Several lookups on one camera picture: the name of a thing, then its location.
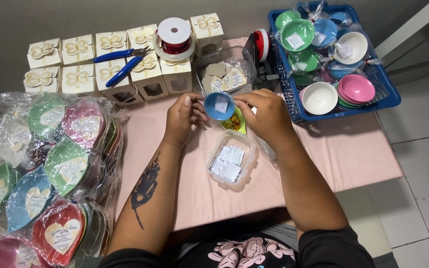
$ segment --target pink tablecloth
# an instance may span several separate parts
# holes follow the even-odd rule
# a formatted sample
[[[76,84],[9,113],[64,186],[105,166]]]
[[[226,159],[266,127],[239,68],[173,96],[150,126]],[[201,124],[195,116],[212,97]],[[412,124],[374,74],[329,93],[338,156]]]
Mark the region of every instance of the pink tablecloth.
[[[244,45],[246,39],[225,42],[230,46]],[[116,217],[158,147],[164,135],[166,111],[176,98],[171,96],[155,100],[130,110]],[[294,127],[334,192],[403,175],[373,113]],[[279,170],[259,147],[252,171],[239,185],[220,184],[210,177],[206,171],[206,161],[222,131],[221,127],[203,127],[192,134],[182,156],[172,230],[285,206]]]

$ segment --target white tiled floor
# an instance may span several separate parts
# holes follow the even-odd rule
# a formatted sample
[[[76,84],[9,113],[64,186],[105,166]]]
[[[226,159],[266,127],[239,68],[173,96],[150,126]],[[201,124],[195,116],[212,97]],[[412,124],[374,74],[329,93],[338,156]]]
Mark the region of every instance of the white tiled floor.
[[[405,176],[368,189],[399,267],[429,268],[429,78],[397,89],[378,116]]]

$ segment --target hand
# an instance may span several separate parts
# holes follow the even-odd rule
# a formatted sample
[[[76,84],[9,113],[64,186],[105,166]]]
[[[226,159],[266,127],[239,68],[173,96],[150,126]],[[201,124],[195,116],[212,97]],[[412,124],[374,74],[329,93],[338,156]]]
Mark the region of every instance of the hand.
[[[185,93],[175,101],[166,114],[164,142],[183,148],[190,138],[191,125],[208,121],[205,107],[199,103],[202,100],[200,94]]]
[[[253,90],[234,96],[236,106],[254,133],[274,152],[286,148],[297,139],[286,102],[270,90]],[[250,106],[257,108],[256,114]]]

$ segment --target white bowl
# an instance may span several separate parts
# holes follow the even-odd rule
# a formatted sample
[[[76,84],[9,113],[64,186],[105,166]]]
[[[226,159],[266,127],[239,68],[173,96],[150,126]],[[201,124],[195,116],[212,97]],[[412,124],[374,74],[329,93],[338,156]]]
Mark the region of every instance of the white bowl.
[[[358,32],[347,33],[340,38],[338,45],[342,46],[342,44],[346,42],[349,43],[353,54],[346,59],[341,58],[339,55],[340,53],[338,52],[339,48],[336,45],[334,52],[336,61],[340,62],[341,64],[355,64],[361,61],[365,57],[366,51],[368,49],[368,42],[365,35]]]
[[[329,83],[316,82],[304,89],[302,106],[314,115],[326,114],[337,105],[337,90]]]

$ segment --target left hand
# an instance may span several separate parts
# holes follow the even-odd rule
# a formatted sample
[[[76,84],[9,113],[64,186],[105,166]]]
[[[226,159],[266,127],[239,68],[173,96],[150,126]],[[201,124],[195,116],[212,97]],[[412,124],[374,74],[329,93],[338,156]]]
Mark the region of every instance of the left hand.
[[[205,107],[199,102],[204,99],[200,94],[185,93],[175,101],[166,115],[163,141],[183,148],[190,138],[191,125],[208,121]]]

